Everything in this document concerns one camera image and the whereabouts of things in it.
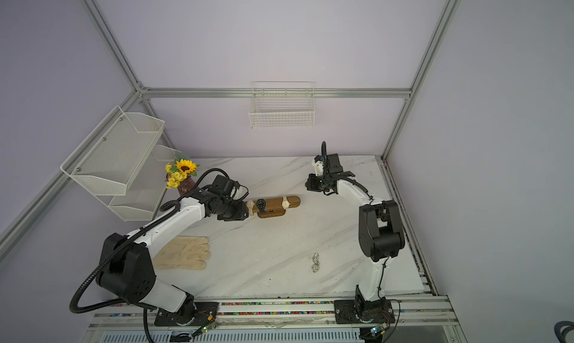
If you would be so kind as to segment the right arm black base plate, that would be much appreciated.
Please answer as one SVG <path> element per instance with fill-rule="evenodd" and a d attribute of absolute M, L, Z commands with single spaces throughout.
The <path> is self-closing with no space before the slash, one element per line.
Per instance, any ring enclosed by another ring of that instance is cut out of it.
<path fill-rule="evenodd" d="M 394 324 L 396 317 L 390 300 L 333 302 L 337 324 Z"/>

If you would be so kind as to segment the wooden watch stand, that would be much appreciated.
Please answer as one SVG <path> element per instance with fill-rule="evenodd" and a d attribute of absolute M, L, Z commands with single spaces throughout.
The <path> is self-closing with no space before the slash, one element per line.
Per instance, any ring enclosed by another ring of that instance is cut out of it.
<path fill-rule="evenodd" d="M 287 197 L 288 201 L 290 202 L 290 207 L 288 209 L 295 209 L 297 207 L 299 207 L 301 200 L 299 198 L 299 196 L 283 196 L 283 197 Z M 265 219 L 265 218 L 276 218 L 276 217 L 280 217 L 283 216 L 286 211 L 288 209 L 284 209 L 282 207 L 282 201 L 283 201 L 283 197 L 273 197 L 273 198 L 260 198 L 260 199 L 264 199 L 267 203 L 267 206 L 265 208 L 265 212 L 261 213 L 256 205 L 257 200 L 249 200 L 247 202 L 247 207 L 248 207 L 248 213 L 249 216 L 257 216 L 261 219 Z"/>

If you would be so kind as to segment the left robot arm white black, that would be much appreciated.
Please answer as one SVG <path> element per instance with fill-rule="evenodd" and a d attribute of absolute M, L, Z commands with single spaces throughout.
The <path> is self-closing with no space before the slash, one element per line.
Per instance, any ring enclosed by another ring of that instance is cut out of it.
<path fill-rule="evenodd" d="M 104 241 L 99 264 L 70 300 L 71 313 L 127 303 L 142 308 L 144 317 L 157 310 L 177 325 L 196 322 L 200 312 L 194 295 L 158 278 L 153 260 L 179 234 L 205 218 L 213 215 L 225 222 L 248 218 L 248 188 L 220 168 L 207 172 L 217 175 L 212 184 L 197 182 L 186 194 L 162 204 L 157 219 Z"/>

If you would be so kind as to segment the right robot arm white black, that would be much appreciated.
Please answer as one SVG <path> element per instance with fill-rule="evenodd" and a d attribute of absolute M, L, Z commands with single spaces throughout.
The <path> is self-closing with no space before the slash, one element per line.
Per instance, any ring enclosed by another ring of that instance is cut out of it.
<path fill-rule="evenodd" d="M 390 265 L 406 245 L 399 205 L 373 195 L 346 171 L 336 153 L 327 152 L 321 143 L 321 153 L 313 159 L 314 172 L 306 181 L 306 189 L 325 196 L 338 195 L 358 209 L 358 242 L 368 259 L 365 277 L 356 287 L 354 309 L 363 320 L 375 310 L 384 310 L 386 283 Z"/>

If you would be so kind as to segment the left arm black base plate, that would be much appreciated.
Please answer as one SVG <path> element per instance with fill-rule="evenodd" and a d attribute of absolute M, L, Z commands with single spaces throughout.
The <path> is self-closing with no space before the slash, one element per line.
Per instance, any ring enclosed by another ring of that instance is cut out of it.
<path fill-rule="evenodd" d="M 220 304 L 218 302 L 196 302 L 184 304 L 183 307 L 170 313 L 160 309 L 155 318 L 156 327 L 202 327 L 215 321 Z"/>

